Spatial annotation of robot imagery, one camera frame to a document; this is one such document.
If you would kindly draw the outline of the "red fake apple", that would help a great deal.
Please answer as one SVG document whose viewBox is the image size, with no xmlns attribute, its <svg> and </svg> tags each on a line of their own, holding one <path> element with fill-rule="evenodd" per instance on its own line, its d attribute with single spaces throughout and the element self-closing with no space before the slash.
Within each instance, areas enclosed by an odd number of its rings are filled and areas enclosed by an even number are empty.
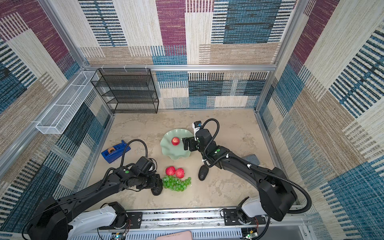
<svg viewBox="0 0 384 240">
<path fill-rule="evenodd" d="M 178 146 L 179 144 L 180 144 L 180 139 L 178 137 L 173 137 L 172 138 L 172 145 Z"/>
<path fill-rule="evenodd" d="M 175 167 L 168 167 L 166 168 L 166 175 L 167 176 L 174 176 L 176 174 L 176 169 Z"/>
<path fill-rule="evenodd" d="M 183 168 L 179 168 L 175 171 L 175 176 L 178 178 L 178 179 L 183 179 L 185 177 L 185 171 Z"/>
</svg>

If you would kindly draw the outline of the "dark fake avocado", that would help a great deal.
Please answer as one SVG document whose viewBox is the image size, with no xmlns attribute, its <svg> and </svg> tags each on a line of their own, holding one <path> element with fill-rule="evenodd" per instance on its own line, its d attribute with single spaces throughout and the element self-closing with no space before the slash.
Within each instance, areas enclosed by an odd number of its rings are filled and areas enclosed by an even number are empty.
<svg viewBox="0 0 384 240">
<path fill-rule="evenodd" d="M 198 178 L 200 181 L 204 181 L 209 173 L 209 168 L 205 165 L 201 166 L 198 172 Z"/>
<path fill-rule="evenodd" d="M 160 183 L 156 187 L 151 188 L 151 192 L 154 196 L 159 196 L 163 191 L 163 184 Z"/>
</svg>

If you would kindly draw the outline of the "green fake grape bunch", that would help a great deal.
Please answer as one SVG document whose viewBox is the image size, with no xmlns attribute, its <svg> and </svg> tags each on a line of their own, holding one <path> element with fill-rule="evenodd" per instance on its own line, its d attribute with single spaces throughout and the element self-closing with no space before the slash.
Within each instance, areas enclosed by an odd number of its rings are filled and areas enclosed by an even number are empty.
<svg viewBox="0 0 384 240">
<path fill-rule="evenodd" d="M 181 180 L 173 176 L 166 176 L 162 179 L 164 188 L 176 192 L 185 191 L 191 185 L 191 180 L 191 178 Z"/>
</svg>

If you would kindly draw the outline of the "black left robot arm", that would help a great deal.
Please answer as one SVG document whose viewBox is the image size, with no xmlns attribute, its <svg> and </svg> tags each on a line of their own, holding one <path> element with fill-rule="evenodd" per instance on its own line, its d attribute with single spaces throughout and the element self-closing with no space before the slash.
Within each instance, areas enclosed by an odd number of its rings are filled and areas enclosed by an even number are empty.
<svg viewBox="0 0 384 240">
<path fill-rule="evenodd" d="M 22 228 L 25 240 L 69 240 L 85 232 L 76 224 L 76 218 L 85 210 L 103 199 L 124 190 L 140 192 L 150 189 L 154 196 L 161 194 L 163 183 L 157 174 L 158 164 L 148 154 L 140 157 L 136 163 L 117 168 L 109 168 L 97 183 L 65 197 L 49 197 L 39 203 L 34 215 Z"/>
</svg>

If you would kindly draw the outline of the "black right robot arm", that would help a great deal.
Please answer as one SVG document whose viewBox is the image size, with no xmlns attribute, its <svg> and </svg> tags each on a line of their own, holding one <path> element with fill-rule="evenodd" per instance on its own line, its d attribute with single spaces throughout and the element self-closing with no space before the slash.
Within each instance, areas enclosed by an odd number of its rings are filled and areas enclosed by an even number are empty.
<svg viewBox="0 0 384 240">
<path fill-rule="evenodd" d="M 198 173 L 200 181 L 205 180 L 210 168 L 217 167 L 237 175 L 256 188 L 258 197 L 244 198 L 236 208 L 241 224 L 249 224 L 256 216 L 267 216 L 280 222 L 286 214 L 302 214 L 310 210 L 312 199 L 303 187 L 290 181 L 277 167 L 272 170 L 260 167 L 237 156 L 230 149 L 217 145 L 215 138 L 219 130 L 212 135 L 205 128 L 209 122 L 219 125 L 218 120 L 213 118 L 204 123 L 193 123 L 194 135 L 183 138 L 184 149 L 201 153 L 203 165 Z"/>
</svg>

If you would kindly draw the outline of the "green scalloped fruit bowl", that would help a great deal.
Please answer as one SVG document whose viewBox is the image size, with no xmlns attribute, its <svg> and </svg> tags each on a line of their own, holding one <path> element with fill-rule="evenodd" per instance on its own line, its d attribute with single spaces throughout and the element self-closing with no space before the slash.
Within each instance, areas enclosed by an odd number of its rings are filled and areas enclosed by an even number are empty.
<svg viewBox="0 0 384 240">
<path fill-rule="evenodd" d="M 163 155 L 170 157 L 174 161 L 181 158 L 188 158 L 191 152 L 189 150 L 184 150 L 182 138 L 189 137 L 193 137 L 193 134 L 186 129 L 173 129 L 168 131 L 160 142 Z M 177 146 L 172 144 L 173 138 L 178 138 L 180 140 L 180 143 Z"/>
</svg>

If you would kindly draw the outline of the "blue tape dispenser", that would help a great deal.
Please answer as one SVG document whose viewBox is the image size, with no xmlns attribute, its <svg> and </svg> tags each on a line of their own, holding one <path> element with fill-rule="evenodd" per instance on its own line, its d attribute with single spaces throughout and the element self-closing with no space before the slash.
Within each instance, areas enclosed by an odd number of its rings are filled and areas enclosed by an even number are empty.
<svg viewBox="0 0 384 240">
<path fill-rule="evenodd" d="M 130 149 L 130 147 L 127 147 L 127 143 L 121 140 L 121 143 L 102 151 L 101 155 L 107 163 L 111 164 L 123 155 L 123 151 L 127 152 Z"/>
</svg>

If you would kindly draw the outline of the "grey sponge block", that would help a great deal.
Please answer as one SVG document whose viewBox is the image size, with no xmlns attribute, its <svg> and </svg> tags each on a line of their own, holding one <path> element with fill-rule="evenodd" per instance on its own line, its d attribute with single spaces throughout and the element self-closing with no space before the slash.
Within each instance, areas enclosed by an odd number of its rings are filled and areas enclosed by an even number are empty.
<svg viewBox="0 0 384 240">
<path fill-rule="evenodd" d="M 260 165 L 260 163 L 261 163 L 255 154 L 250 154 L 250 155 L 244 156 L 243 159 L 245 161 L 249 162 L 250 164 L 256 165 L 256 166 Z"/>
</svg>

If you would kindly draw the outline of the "black mesh shelf rack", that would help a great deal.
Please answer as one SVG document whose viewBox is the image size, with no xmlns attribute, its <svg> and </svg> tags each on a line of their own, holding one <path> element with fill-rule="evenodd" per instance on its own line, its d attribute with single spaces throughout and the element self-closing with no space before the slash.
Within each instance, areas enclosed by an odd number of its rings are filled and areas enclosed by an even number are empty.
<svg viewBox="0 0 384 240">
<path fill-rule="evenodd" d="M 91 83 L 113 114 L 156 114 L 159 96 L 151 70 L 99 68 Z"/>
</svg>

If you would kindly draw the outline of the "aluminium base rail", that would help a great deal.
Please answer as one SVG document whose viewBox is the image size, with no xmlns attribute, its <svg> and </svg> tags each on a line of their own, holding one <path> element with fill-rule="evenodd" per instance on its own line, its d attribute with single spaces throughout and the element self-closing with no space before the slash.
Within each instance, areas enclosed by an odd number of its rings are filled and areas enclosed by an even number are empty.
<svg viewBox="0 0 384 240">
<path fill-rule="evenodd" d="M 125 236 L 116 230 L 100 231 L 106 240 L 154 240 L 165 235 L 189 231 L 194 240 L 249 240 L 263 234 L 264 240 L 312 240 L 314 237 L 304 216 L 287 216 L 281 222 L 266 216 L 242 225 L 235 208 L 192 208 L 140 210 L 134 221 L 139 227 Z"/>
</svg>

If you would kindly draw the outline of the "white mesh wall basket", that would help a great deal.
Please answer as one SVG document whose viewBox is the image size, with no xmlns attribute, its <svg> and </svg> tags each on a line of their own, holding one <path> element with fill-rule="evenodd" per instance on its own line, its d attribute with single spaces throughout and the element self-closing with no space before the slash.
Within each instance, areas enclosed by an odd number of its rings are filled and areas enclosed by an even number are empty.
<svg viewBox="0 0 384 240">
<path fill-rule="evenodd" d="M 94 72 L 80 73 L 64 90 L 48 112 L 37 123 L 36 129 L 44 135 L 61 135 L 93 88 Z"/>
</svg>

